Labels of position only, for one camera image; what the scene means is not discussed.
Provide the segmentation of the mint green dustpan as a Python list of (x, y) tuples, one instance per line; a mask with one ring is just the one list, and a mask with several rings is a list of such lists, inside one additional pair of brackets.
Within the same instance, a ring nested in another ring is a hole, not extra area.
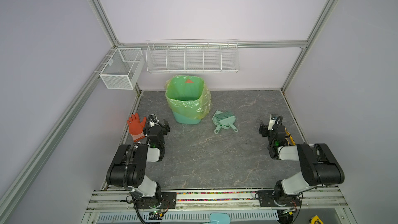
[(237, 127), (234, 125), (235, 120), (236, 117), (231, 111), (222, 112), (220, 110), (216, 110), (212, 117), (213, 124), (216, 125), (214, 134), (218, 134), (221, 129), (230, 128), (232, 128), (234, 132), (238, 132)]

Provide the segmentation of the mint green hand brush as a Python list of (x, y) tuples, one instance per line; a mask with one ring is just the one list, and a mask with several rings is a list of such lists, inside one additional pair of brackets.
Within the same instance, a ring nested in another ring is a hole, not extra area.
[(215, 133), (218, 134), (222, 127), (228, 127), (232, 129), (234, 132), (238, 132), (237, 127), (234, 125), (236, 121), (236, 117), (232, 112), (223, 112), (215, 115), (215, 119), (218, 122), (217, 127), (215, 128)]

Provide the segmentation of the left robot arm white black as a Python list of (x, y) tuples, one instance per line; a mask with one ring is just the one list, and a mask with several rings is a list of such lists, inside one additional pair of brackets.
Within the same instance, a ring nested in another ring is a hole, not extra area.
[(135, 199), (152, 202), (162, 201), (161, 187), (158, 182), (146, 176), (148, 162), (160, 162), (165, 155), (164, 136), (170, 132), (167, 120), (161, 124), (154, 115), (149, 116), (144, 127), (144, 143), (120, 145), (106, 174), (109, 186), (124, 188)]

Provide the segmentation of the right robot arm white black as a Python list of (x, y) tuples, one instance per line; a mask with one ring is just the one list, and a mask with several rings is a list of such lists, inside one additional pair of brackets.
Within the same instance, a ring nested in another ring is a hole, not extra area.
[(287, 205), (301, 193), (317, 187), (342, 184), (345, 174), (327, 144), (291, 144), (292, 139), (283, 125), (269, 128), (261, 124), (259, 133), (268, 139), (268, 152), (274, 160), (297, 161), (300, 171), (279, 180), (272, 194), (279, 206)]

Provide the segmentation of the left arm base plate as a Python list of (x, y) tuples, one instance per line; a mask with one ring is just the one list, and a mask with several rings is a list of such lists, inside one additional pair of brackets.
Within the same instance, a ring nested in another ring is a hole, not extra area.
[(138, 198), (135, 200), (138, 209), (175, 209), (177, 192), (162, 191), (151, 198)]

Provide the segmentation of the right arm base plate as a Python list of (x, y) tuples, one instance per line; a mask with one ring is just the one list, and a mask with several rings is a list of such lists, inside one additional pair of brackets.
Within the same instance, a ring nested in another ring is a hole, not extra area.
[(261, 207), (299, 207), (302, 205), (300, 196), (276, 196), (274, 190), (259, 190), (255, 194)]

